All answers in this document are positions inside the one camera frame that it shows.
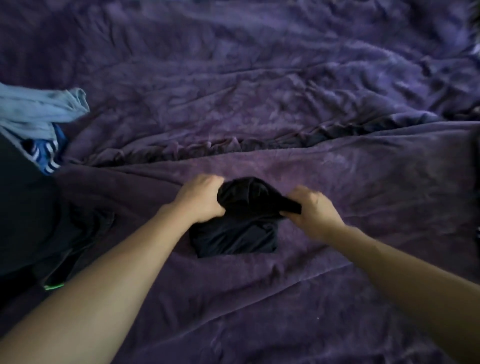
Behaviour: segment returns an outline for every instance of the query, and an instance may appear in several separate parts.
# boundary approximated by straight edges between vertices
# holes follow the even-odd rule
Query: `person's left hand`
[[[180,188],[172,206],[184,211],[192,224],[223,216],[225,209],[216,200],[223,181],[220,176],[199,174]]]

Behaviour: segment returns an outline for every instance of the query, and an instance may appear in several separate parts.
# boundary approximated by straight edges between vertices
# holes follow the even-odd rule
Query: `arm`
[[[223,178],[200,175],[175,201],[46,299],[0,342],[0,363],[110,363],[173,247],[221,216]]]
[[[363,269],[371,282],[416,320],[459,363],[480,358],[480,286],[372,239],[343,223],[331,201],[299,186],[289,197],[302,214],[282,213]]]

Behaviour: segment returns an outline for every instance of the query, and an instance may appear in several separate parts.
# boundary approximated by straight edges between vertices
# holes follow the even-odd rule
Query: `purple bedspread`
[[[2,0],[0,82],[87,92],[56,178],[118,218],[83,265],[209,172],[322,190],[347,223],[480,281],[469,4]],[[44,297],[19,297],[0,332]],[[274,254],[197,259],[184,237],[114,362],[451,360],[285,221]]]

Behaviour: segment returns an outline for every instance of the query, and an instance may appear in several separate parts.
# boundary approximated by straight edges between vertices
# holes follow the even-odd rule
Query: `folded garment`
[[[45,174],[58,168],[60,145],[66,143],[55,123],[71,122],[89,111],[85,92],[80,88],[34,90],[0,83],[0,133]],[[28,140],[43,155],[26,151],[22,143]]]
[[[75,261],[113,222],[113,214],[66,201],[51,176],[42,174],[0,134],[0,277],[26,269],[44,288],[65,281]],[[2,292],[2,299],[8,296]]]
[[[224,183],[217,200],[225,215],[190,228],[190,241],[199,258],[274,252],[282,219],[279,212],[301,213],[299,203],[255,177]]]

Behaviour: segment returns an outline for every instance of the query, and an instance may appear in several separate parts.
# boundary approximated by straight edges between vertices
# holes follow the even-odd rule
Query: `black cloth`
[[[9,294],[3,288],[14,285],[21,291],[32,279],[42,286],[62,283],[75,263],[67,258],[78,256],[106,231],[113,214],[88,211],[63,199],[54,178],[42,174],[2,134],[0,166],[0,289],[4,299]]]
[[[217,201],[225,215],[194,224],[190,241],[199,258],[220,254],[271,253],[277,247],[279,211],[301,213],[301,205],[266,182],[247,177],[224,183]]]

